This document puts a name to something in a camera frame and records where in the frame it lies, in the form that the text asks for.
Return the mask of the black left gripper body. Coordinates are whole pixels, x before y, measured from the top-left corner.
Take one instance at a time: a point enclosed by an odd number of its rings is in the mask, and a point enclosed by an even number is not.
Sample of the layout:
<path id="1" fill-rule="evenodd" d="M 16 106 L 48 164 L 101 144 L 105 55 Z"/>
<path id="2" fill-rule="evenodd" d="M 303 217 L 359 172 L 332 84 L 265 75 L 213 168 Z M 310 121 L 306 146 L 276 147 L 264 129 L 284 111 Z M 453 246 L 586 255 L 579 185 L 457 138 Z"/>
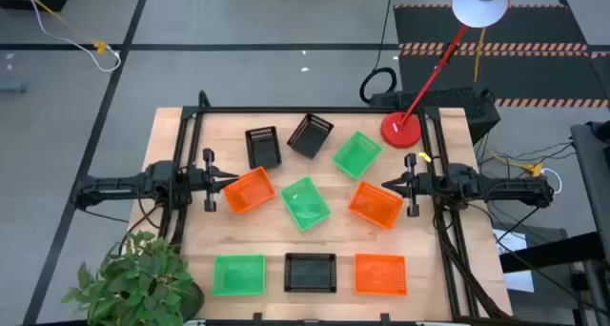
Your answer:
<path id="1" fill-rule="evenodd" d="M 204 210 L 206 212 L 216 211 L 216 202 L 214 201 L 214 152 L 209 148 L 204 148 L 202 151 L 205 168 L 200 169 L 195 165 L 190 167 L 190 190 L 192 192 L 204 191 L 206 194 L 204 200 Z"/>

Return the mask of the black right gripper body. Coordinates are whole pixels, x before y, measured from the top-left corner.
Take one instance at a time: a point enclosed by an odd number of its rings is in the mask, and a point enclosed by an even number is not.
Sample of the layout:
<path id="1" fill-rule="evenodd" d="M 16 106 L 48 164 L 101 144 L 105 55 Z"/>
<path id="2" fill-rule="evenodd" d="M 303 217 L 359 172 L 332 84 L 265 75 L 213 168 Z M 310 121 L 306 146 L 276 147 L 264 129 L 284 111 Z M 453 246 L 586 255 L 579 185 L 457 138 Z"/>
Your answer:
<path id="1" fill-rule="evenodd" d="M 408 189 L 408 198 L 410 206 L 407 209 L 407 215 L 419 216 L 419 205 L 417 197 L 419 195 L 430 195 L 432 190 L 432 176 L 429 173 L 416 173 L 417 156 L 414 153 L 409 153 L 405 157 L 405 166 L 407 167 L 406 187 Z"/>

